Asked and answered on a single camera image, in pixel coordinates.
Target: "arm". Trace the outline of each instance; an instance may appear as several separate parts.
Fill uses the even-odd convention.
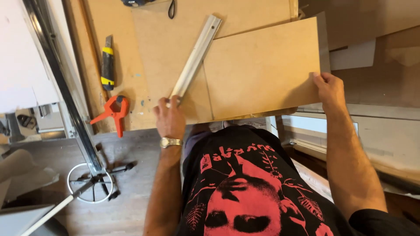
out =
[[[165,98],[153,108],[157,131],[161,137],[182,139],[185,133],[185,117],[181,107],[177,107],[177,96],[172,97],[167,108]],[[157,165],[155,181],[146,210],[144,235],[172,235],[181,217],[181,176],[179,160],[181,146],[162,148]]]
[[[314,73],[314,82],[327,116],[327,173],[336,206],[347,219],[361,209],[388,212],[378,175],[347,111],[343,81]]]

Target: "silver watch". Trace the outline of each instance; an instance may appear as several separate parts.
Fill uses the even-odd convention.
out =
[[[171,145],[182,146],[183,143],[184,142],[180,139],[169,139],[166,137],[163,137],[160,139],[160,147],[163,147],[163,148],[167,148],[168,146],[171,146]]]

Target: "orange spring clamp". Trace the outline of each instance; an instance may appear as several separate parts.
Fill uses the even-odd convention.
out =
[[[113,110],[113,103],[118,102],[121,104],[121,110],[115,111]],[[113,96],[111,97],[104,105],[105,112],[97,116],[95,119],[90,121],[90,124],[94,124],[98,121],[101,121],[107,117],[114,118],[115,127],[117,128],[117,134],[118,137],[123,136],[123,121],[122,118],[124,118],[128,113],[129,108],[129,101],[122,95],[119,96]]]

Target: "hand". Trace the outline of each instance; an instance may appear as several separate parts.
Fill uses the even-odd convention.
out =
[[[343,81],[326,72],[314,72],[313,76],[325,114],[347,112]]]
[[[160,137],[170,139],[181,139],[185,133],[185,115],[182,107],[178,106],[179,96],[174,95],[171,99],[171,107],[166,107],[165,97],[158,101],[158,106],[153,108],[153,113],[156,116],[156,127]]]

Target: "shirt sleeve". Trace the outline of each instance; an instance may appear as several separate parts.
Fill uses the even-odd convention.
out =
[[[349,224],[365,235],[419,235],[420,228],[407,219],[397,218],[375,210],[363,209],[353,213]]]

